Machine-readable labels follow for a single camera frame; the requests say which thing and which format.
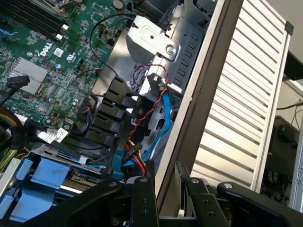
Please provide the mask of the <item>white label tags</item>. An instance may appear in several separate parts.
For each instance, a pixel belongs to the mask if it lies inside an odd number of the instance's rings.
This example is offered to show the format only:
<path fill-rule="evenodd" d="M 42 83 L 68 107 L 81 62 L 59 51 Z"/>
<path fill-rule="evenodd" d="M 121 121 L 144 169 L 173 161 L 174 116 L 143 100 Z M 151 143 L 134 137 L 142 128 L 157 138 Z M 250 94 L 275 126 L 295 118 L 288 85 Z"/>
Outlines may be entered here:
<path fill-rule="evenodd" d="M 60 128 L 59 130 L 47 129 L 47 132 L 40 132 L 37 136 L 46 143 L 51 144 L 53 141 L 61 143 L 68 134 L 65 129 Z"/>

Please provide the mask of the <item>silver finned chipset heatsink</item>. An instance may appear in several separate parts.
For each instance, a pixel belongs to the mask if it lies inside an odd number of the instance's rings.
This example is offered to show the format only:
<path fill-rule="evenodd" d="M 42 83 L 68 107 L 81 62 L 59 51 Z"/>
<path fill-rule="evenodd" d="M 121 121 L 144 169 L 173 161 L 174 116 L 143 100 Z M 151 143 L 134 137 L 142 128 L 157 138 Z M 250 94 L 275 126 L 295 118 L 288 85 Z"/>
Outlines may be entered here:
<path fill-rule="evenodd" d="M 30 82 L 27 86 L 22 87 L 21 90 L 28 92 L 31 95 L 36 95 L 39 93 L 39 89 L 47 73 L 46 69 L 41 68 L 24 58 L 18 57 L 11 67 L 8 78 L 27 75 Z"/>

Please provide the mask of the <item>silver metal drive bracket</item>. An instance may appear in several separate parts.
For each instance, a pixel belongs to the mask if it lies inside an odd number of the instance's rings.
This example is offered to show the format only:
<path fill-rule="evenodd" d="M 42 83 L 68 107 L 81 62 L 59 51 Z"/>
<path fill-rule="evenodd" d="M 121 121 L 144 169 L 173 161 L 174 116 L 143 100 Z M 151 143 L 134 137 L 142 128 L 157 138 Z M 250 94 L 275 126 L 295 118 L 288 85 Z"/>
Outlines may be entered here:
<path fill-rule="evenodd" d="M 138 64 L 149 63 L 157 54 L 174 61 L 179 45 L 165 31 L 142 16 L 136 16 L 126 35 L 126 44 L 132 60 Z"/>

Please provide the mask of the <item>blue plastic disk bay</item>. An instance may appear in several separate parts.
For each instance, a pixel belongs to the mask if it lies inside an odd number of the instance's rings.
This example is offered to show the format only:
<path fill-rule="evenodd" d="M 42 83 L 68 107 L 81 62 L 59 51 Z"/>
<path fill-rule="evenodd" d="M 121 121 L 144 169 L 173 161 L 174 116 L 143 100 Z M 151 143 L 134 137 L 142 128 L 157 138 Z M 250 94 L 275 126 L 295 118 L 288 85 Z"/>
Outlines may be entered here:
<path fill-rule="evenodd" d="M 100 181 L 93 172 L 45 157 L 14 158 L 0 174 L 0 226 L 24 223 Z"/>

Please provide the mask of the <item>black ribbed plastic bracket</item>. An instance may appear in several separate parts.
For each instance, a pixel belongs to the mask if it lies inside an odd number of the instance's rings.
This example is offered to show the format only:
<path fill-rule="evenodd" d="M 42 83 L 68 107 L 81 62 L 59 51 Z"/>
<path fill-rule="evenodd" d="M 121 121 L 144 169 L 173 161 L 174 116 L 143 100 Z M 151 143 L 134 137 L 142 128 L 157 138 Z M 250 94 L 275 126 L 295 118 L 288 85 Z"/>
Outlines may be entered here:
<path fill-rule="evenodd" d="M 104 147 L 111 147 L 114 137 L 122 132 L 124 124 L 132 118 L 136 106 L 133 99 L 137 94 L 130 90 L 126 82 L 115 77 L 93 117 L 85 138 Z"/>

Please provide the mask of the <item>black computer tower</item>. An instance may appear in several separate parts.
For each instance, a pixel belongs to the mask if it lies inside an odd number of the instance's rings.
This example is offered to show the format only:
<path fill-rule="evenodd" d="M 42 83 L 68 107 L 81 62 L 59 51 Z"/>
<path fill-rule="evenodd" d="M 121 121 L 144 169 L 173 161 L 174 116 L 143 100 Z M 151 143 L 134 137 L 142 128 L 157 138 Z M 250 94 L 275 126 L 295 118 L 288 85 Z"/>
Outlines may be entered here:
<path fill-rule="evenodd" d="M 292 176 L 299 140 L 299 130 L 282 116 L 276 116 L 268 149 L 266 169 Z"/>

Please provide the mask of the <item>aluminium slat table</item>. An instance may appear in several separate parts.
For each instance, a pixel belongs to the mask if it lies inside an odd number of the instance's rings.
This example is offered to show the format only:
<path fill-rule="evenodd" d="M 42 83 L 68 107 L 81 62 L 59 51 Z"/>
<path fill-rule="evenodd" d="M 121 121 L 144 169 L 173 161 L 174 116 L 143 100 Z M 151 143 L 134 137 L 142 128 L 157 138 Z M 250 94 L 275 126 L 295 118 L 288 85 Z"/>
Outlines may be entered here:
<path fill-rule="evenodd" d="M 259 192 L 291 35 L 266 0 L 244 0 L 192 176 Z"/>

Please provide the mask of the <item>green Dell motherboard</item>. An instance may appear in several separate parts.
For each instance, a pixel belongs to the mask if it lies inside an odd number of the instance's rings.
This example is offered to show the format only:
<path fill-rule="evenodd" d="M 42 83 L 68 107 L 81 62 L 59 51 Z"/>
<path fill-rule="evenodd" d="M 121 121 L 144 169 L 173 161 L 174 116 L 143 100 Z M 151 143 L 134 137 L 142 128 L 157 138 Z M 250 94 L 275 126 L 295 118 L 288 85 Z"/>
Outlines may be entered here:
<path fill-rule="evenodd" d="M 1 9 L 0 0 L 0 99 L 18 57 L 47 70 L 39 93 L 19 90 L 3 105 L 11 112 L 49 128 L 70 131 L 94 105 L 89 93 L 95 72 L 76 78 L 83 71 L 102 67 L 108 60 L 125 22 L 118 14 L 131 11 L 131 0 L 122 9 L 113 0 L 77 0 L 67 8 L 69 26 L 51 28 L 15 19 Z"/>

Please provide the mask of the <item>silver metal PC case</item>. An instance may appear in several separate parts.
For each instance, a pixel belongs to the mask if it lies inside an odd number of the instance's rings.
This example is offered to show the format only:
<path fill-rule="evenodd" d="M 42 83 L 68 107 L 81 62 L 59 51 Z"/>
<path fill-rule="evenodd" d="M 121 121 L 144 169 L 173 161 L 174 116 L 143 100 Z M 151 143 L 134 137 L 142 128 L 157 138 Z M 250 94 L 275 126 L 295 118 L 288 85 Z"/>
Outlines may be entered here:
<path fill-rule="evenodd" d="M 69 134 L 61 143 L 48 144 L 38 138 L 40 132 L 53 128 L 0 106 L 0 174 L 14 158 L 45 157 L 93 172 L 100 182 L 126 184 L 145 176 L 147 162 L 153 161 L 156 198 L 162 207 L 170 192 L 175 162 L 193 164 L 194 148 L 206 126 L 242 3 L 131 0 L 131 11 L 117 15 L 125 26 L 110 57 L 99 67 L 100 72 L 93 71 L 97 80 L 89 97 L 94 105 L 85 112 L 85 120 L 77 120 L 70 131 L 65 129 Z M 132 60 L 125 38 L 136 16 L 147 18 L 178 43 L 174 61 L 160 54 L 145 64 Z M 85 135 L 115 77 L 137 94 L 133 97 L 136 106 L 112 146 L 104 147 Z"/>

